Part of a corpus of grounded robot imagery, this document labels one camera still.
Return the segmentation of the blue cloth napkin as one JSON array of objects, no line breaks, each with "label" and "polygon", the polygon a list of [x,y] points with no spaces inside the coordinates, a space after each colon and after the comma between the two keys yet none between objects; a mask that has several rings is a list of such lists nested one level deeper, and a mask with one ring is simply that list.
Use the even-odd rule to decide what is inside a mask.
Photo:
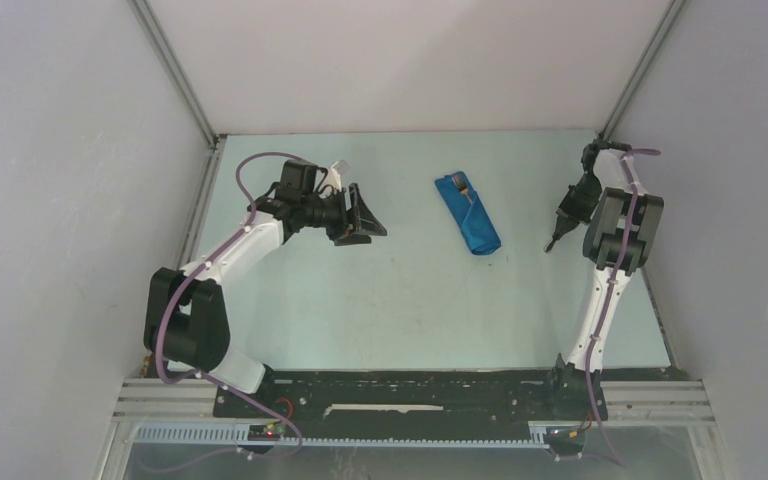
[{"label": "blue cloth napkin", "polygon": [[[462,173],[469,186],[473,203],[462,196],[452,182],[454,173]],[[463,171],[456,171],[434,180],[434,186],[454,219],[469,251],[487,256],[501,248],[502,242],[475,188]]]}]

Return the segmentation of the gold fork dark handle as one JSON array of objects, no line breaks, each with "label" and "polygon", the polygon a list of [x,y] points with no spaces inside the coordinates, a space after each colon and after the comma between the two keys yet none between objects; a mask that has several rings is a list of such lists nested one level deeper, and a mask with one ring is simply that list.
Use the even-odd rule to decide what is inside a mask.
[{"label": "gold fork dark handle", "polygon": [[466,183],[465,176],[462,173],[454,173],[451,178],[458,192],[464,196],[470,204],[472,204],[473,199],[470,194],[469,186]]}]

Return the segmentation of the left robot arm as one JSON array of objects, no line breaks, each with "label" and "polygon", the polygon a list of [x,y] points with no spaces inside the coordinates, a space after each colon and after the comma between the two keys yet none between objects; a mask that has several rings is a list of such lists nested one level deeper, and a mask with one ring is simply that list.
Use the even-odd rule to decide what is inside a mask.
[{"label": "left robot arm", "polygon": [[281,157],[280,178],[249,199],[244,221],[228,239],[199,260],[153,274],[143,332],[156,360],[239,390],[238,404],[257,417],[272,411],[276,390],[263,381],[267,366],[233,343],[225,288],[304,228],[323,230],[336,246],[369,244],[387,233],[358,185],[343,183],[346,162],[323,167],[292,154]]}]

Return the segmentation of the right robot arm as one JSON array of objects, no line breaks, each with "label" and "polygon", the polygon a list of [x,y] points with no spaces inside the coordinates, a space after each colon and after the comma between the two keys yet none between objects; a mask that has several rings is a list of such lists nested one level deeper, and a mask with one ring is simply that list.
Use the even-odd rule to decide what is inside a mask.
[{"label": "right robot arm", "polygon": [[655,149],[596,138],[582,153],[583,173],[556,210],[550,251],[583,225],[582,255],[591,270],[579,310],[576,338],[559,354],[541,392],[545,411],[556,418],[600,410],[598,393],[604,350],[620,299],[647,262],[663,215],[662,197],[647,191],[634,162]]}]

